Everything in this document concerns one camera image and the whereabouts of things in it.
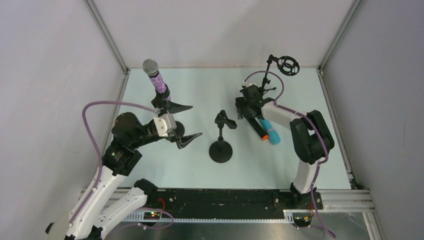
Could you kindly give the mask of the black microphone orange end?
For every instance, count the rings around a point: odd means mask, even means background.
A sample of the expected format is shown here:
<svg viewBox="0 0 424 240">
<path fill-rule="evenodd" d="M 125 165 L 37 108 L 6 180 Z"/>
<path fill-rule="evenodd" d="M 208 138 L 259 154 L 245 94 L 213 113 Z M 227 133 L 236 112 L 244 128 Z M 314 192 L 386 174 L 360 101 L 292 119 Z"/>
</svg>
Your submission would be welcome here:
<svg viewBox="0 0 424 240">
<path fill-rule="evenodd" d="M 268 132 L 264 130 L 256 118 L 247 118 L 246 120 L 262 141 L 265 141 L 269 138 Z"/>
</svg>

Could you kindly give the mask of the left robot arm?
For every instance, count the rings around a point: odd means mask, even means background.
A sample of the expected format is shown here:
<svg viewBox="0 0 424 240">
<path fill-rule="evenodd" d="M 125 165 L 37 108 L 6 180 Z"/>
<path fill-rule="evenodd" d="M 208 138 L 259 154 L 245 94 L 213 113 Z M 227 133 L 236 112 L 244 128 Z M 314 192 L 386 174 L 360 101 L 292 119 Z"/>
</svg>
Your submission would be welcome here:
<svg viewBox="0 0 424 240">
<path fill-rule="evenodd" d="M 121 199 L 107 206 L 115 190 L 130 175 L 142 158 L 139 148 L 160 140 L 185 148 L 198 134 L 177 133 L 174 114 L 190 110 L 162 100 L 156 108 L 141 105 L 154 117 L 142 124 L 132 112 L 117 116 L 111 129 L 112 141 L 104 154 L 98 154 L 98 167 L 88 188 L 75 207 L 46 228 L 50 240 L 103 240 L 129 214 L 142 208 L 153 198 L 157 186 L 146 179 L 137 180 Z"/>
</svg>

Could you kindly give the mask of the black fork clip stand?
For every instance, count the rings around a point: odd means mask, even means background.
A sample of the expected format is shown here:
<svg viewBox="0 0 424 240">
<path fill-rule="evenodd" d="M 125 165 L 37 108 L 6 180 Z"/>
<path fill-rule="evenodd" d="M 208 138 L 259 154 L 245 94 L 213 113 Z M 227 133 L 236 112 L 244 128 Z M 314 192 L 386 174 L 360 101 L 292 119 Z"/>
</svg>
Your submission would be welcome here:
<svg viewBox="0 0 424 240">
<path fill-rule="evenodd" d="M 214 123 L 219 129 L 219 136 L 217 141 L 213 142 L 208 150 L 209 157 L 216 163 L 226 163 L 233 156 L 232 146 L 224 140 L 223 137 L 223 128 L 227 126 L 231 130 L 237 128 L 237 123 L 235 120 L 229 119 L 227 113 L 222 109 L 217 116 L 215 117 Z"/>
</svg>

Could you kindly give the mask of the purple glitter microphone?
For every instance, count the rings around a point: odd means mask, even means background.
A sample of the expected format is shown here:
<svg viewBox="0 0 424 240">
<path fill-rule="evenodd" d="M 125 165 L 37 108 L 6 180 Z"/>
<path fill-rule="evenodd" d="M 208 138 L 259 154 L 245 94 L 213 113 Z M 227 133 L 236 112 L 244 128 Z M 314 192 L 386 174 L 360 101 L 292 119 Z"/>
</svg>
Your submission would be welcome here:
<svg viewBox="0 0 424 240">
<path fill-rule="evenodd" d="M 163 80 L 159 71 L 158 63 L 155 60 L 148 58 L 142 63 L 142 69 L 153 84 L 156 94 L 162 99 L 171 100 L 170 90 Z"/>
</svg>

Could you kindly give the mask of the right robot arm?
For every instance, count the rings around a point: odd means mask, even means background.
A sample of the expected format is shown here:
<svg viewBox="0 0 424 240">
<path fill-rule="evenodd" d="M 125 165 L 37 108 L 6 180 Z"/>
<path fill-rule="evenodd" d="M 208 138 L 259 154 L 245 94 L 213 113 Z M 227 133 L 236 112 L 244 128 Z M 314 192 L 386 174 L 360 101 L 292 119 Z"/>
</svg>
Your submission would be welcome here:
<svg viewBox="0 0 424 240">
<path fill-rule="evenodd" d="M 269 134 L 258 120 L 269 120 L 291 132 L 294 151 L 299 164 L 290 190 L 304 195 L 313 192 L 320 165 L 326 163 L 329 152 L 335 146 L 329 128 L 318 110 L 307 113 L 279 105 L 274 99 L 263 98 L 259 93 L 243 93 L 235 99 L 238 119 L 246 119 L 260 138 L 266 140 Z"/>
</svg>

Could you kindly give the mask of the black ring clip stand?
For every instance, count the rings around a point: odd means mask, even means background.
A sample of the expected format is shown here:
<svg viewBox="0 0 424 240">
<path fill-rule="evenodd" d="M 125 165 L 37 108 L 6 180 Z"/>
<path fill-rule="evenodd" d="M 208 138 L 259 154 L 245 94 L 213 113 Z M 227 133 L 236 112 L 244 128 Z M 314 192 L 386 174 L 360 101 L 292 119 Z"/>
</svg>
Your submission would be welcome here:
<svg viewBox="0 0 424 240">
<path fill-rule="evenodd" d="M 158 90 L 155 90 L 155 97 L 151 101 L 152 105 L 159 110 L 158 116 L 162 116 L 164 114 L 176 114 L 180 113 L 186 110 L 189 110 L 192 108 L 192 106 L 188 105 L 181 105 L 175 102 L 172 102 L 170 99 L 170 90 L 168 89 L 167 85 L 165 85 L 166 90 L 162 93 Z M 185 133 L 185 127 L 184 125 L 174 120 L 175 128 L 173 130 L 173 135 L 175 137 L 182 137 Z"/>
</svg>

